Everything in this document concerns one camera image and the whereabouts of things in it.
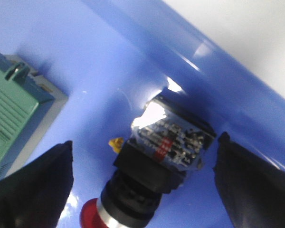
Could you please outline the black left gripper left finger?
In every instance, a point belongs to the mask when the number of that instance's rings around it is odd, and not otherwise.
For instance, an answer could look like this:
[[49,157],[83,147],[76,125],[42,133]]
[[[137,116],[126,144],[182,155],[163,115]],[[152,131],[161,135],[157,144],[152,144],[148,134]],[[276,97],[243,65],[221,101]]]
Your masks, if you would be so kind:
[[0,180],[0,228],[55,228],[74,177],[72,141]]

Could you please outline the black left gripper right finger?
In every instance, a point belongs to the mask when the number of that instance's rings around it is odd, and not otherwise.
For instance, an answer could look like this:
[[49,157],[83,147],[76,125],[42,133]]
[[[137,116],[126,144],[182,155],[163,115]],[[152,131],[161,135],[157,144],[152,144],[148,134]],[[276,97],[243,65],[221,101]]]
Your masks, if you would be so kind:
[[218,139],[215,185],[235,228],[285,228],[285,171],[231,141]]

